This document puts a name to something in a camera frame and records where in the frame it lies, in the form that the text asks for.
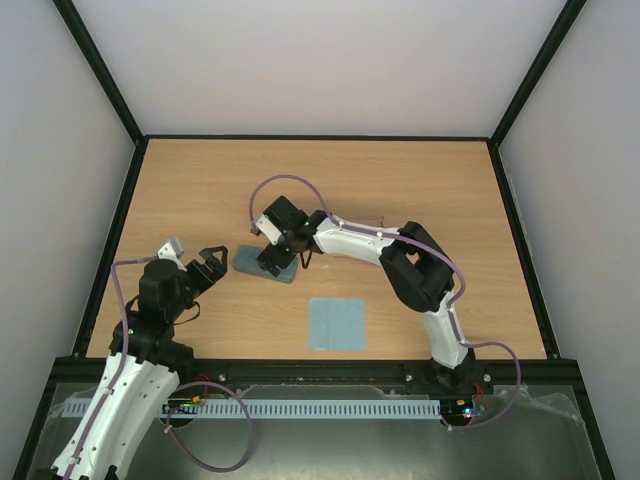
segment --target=light blue square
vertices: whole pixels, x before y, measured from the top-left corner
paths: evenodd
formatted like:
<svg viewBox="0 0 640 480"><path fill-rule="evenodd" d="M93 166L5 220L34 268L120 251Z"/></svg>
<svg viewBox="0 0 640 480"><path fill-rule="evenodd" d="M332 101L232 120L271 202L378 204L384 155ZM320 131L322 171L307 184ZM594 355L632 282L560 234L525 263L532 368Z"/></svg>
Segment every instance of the light blue square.
<svg viewBox="0 0 640 480"><path fill-rule="evenodd" d="M366 343L364 300L309 300L309 347L312 350L361 352Z"/></svg>

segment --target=gray block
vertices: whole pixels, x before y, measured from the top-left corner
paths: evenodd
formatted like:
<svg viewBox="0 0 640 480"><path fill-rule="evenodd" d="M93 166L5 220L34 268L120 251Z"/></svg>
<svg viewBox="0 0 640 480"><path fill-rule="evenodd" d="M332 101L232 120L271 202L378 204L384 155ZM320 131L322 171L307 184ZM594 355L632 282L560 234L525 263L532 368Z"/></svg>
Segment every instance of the gray block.
<svg viewBox="0 0 640 480"><path fill-rule="evenodd" d="M287 268L280 272L280 275L274 277L266 270L263 270L258 265L256 258L262 252L260 247L251 247L249 245L240 245L238 253L236 253L233 259L233 269L240 273L246 273L248 275L255 275L256 277L266 278L268 280L275 280L276 282L291 283L296 276L298 270L298 259L295 258L293 262L289 264Z"/></svg>

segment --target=metal frame edge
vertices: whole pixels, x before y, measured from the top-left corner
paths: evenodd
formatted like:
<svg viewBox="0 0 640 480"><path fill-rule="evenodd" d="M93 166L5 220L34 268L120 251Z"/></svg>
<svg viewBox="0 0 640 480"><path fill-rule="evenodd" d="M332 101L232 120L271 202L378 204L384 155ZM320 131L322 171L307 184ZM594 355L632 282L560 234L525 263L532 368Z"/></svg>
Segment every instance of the metal frame edge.
<svg viewBox="0 0 640 480"><path fill-rule="evenodd" d="M255 134L150 134L159 140L346 140L373 142L487 142L488 137L456 137L430 135L255 135Z"/></svg>
<svg viewBox="0 0 640 480"><path fill-rule="evenodd" d="M116 85L111 72L109 72L107 64L104 62L102 55L100 55L98 47L91 38L91 34L84 24L82 17L80 17L80 13L73 4L73 1L53 0L53 3L76 41L78 48L91 67L93 74L102 86L102 90L111 102L113 109L116 111L118 117L120 117L120 121L127 130L131 140L133 143L141 141L143 137L142 131L140 127L138 127L135 118L133 118L127 102L124 100L122 93L120 93L118 85Z"/></svg>
<svg viewBox="0 0 640 480"><path fill-rule="evenodd" d="M133 199L133 193L136 188L136 183L138 182L138 176L140 174L140 169L142 168L142 162L144 160L148 144L149 140L147 138L143 138L136 145L133 156L131 157L129 170L125 177L122 192L113 216L113 221L109 228L109 233L107 234L107 240L102 252L102 257L100 258L100 263L98 264L98 269L91 287L91 292L89 293L89 298L87 299L78 334L76 335L76 340L73 344L72 352L74 356L84 357L87 354L87 349L93 333L93 327L96 323L98 311L100 310L100 304L102 303L102 297L107 286L107 281L109 280L109 268L113 263L116 249L120 243L120 236L129 212L131 200Z"/></svg>
<svg viewBox="0 0 640 480"><path fill-rule="evenodd" d="M496 182L498 183L502 203L511 228L513 242L515 243L516 251L518 252L520 267L522 268L524 280L527 284L527 290L529 291L533 312L536 316L536 321L538 322L538 330L542 337L545 353L549 359L560 358L558 342L556 341L555 334L553 333L549 313L547 312L547 307L544 303L542 290L540 289L538 277L536 276L536 271L533 266L533 260L531 259L529 245L527 243L522 224L520 223L520 216L518 215L511 187L507 179L507 174L504 170L504 164L500 157L500 152L498 151L497 146L491 146L488 144L487 148L489 149L489 156L491 157L491 164L496 176Z"/></svg>
<svg viewBox="0 0 640 480"><path fill-rule="evenodd" d="M500 122L498 122L498 126L491 136L492 145L499 147L506 138L518 115L560 48L560 45L562 45L567 33L571 30L573 23L578 18L585 3L587 3L587 0L567 0L564 4L549 34L542 43L540 50L538 50L537 55L533 59L529 70L527 70L520 86L516 90L511 102L509 102L509 106L505 110L504 115L500 119Z"/></svg>

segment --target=gray wall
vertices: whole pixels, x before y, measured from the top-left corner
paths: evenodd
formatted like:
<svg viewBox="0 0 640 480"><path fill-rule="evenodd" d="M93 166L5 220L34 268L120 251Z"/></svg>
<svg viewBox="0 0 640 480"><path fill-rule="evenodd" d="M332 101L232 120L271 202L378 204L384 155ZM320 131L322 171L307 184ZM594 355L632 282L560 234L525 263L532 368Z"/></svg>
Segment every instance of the gray wall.
<svg viewBox="0 0 640 480"><path fill-rule="evenodd" d="M133 146L50 1L0 15L0 478L68 355Z"/></svg>
<svg viewBox="0 0 640 480"><path fill-rule="evenodd" d="M640 2L590 1L502 148L562 354L619 478L640 457Z"/></svg>
<svg viewBox="0 0 640 480"><path fill-rule="evenodd" d="M492 133L564 0L76 0L146 133Z"/></svg>

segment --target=wooden tabletop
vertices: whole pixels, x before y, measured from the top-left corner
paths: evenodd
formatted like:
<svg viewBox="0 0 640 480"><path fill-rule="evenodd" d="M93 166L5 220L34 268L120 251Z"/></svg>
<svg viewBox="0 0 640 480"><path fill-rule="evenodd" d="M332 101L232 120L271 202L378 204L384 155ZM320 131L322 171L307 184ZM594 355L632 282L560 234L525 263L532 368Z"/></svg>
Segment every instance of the wooden tabletop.
<svg viewBox="0 0 640 480"><path fill-rule="evenodd" d="M151 140L116 254L153 255L178 236L186 263L203 247L226 245L229 272L198 300L199 319L176 327L175 340L199 358L426 359L430 345L420 315L395 296L383 272L365 262L314 255L288 285L231 268L241 244L264 247L249 233L248 199L265 178L300 175L333 212L360 223L422 224L458 264L467 293L457 303L470 342L502 341L520 358L545 358L542 340L484 143L329 140ZM280 180L258 195L262 211L279 195L310 214L320 208L304 185ZM126 299L137 293L142 267L121 267ZM363 299L366 350L309 348L312 297ZM182 318L190 316L185 312ZM89 356L108 354L119 321L109 283ZM483 359L509 358L497 348Z"/></svg>

